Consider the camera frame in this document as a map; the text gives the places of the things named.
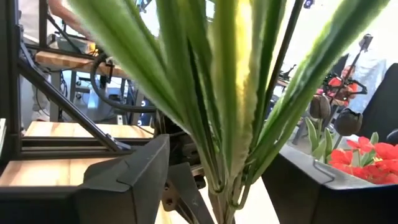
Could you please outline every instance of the tulip bud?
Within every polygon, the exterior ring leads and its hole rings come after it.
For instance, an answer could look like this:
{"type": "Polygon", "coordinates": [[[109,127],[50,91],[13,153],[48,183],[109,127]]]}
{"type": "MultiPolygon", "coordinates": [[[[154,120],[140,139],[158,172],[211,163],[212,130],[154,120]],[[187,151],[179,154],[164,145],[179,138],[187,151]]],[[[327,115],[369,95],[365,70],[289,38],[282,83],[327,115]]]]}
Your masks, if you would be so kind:
{"type": "Polygon", "coordinates": [[[362,114],[349,108],[343,109],[335,121],[335,130],[341,136],[356,134],[362,125],[362,114]]]}
{"type": "Polygon", "coordinates": [[[325,119],[330,115],[329,100],[326,96],[314,96],[312,98],[310,115],[315,119],[325,119]]]}

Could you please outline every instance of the black plastic part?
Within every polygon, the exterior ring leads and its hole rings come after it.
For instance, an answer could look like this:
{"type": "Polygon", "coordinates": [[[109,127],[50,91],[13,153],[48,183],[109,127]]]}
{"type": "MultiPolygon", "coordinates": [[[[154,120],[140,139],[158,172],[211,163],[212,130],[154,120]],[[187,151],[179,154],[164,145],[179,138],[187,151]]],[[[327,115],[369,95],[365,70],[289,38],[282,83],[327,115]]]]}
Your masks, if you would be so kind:
{"type": "Polygon", "coordinates": [[[398,222],[398,185],[370,184],[296,149],[281,150],[262,179],[280,224],[398,222]]]}
{"type": "Polygon", "coordinates": [[[154,223],[167,179],[169,137],[91,165],[77,187],[0,187],[0,223],[154,223]]]}
{"type": "Polygon", "coordinates": [[[214,223],[187,162],[169,167],[162,201],[166,210],[173,207],[188,223],[214,223]]]}

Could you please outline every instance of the black metal frame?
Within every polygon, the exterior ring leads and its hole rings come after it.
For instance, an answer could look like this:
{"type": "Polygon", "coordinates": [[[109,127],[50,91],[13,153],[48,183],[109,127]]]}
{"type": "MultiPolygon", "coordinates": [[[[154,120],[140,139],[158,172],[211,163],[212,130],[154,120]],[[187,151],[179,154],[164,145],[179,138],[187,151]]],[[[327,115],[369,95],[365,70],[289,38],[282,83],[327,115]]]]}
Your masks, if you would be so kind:
{"type": "MultiPolygon", "coordinates": [[[[6,140],[0,159],[59,159],[70,157],[98,157],[116,154],[128,154],[133,146],[141,146],[150,139],[118,139],[112,138],[100,130],[94,122],[87,118],[65,96],[56,90],[42,76],[42,71],[35,66],[29,51],[22,41],[21,28],[17,18],[17,0],[2,0],[0,29],[0,47],[4,50],[0,53],[0,67],[2,82],[0,82],[0,117],[6,118],[6,140]],[[19,97],[19,74],[35,85],[41,92],[54,103],[67,112],[77,123],[84,127],[92,138],[21,138],[21,110],[19,97]]],[[[46,44],[43,41],[47,33],[46,29],[40,30],[39,45],[46,44]]]]}

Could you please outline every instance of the metal bracket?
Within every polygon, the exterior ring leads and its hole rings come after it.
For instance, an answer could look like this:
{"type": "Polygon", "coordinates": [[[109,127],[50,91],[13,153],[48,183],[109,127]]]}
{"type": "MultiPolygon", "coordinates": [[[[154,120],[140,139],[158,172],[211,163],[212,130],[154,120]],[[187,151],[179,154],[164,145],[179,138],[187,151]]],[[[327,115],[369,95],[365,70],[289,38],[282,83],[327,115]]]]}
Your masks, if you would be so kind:
{"type": "Polygon", "coordinates": [[[169,167],[162,203],[166,212],[175,210],[188,223],[214,224],[187,162],[169,167]]]}

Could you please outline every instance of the person's arm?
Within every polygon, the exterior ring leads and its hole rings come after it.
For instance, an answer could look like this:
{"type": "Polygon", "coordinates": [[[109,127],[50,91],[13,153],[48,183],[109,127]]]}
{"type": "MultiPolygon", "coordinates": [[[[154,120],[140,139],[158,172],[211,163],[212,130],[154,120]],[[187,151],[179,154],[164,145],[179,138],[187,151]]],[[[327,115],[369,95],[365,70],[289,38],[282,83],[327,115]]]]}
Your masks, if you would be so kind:
{"type": "Polygon", "coordinates": [[[62,5],[62,0],[48,0],[48,4],[53,15],[63,19],[68,26],[78,33],[90,38],[90,33],[84,30],[80,23],[76,20],[75,15],[62,5]]]}

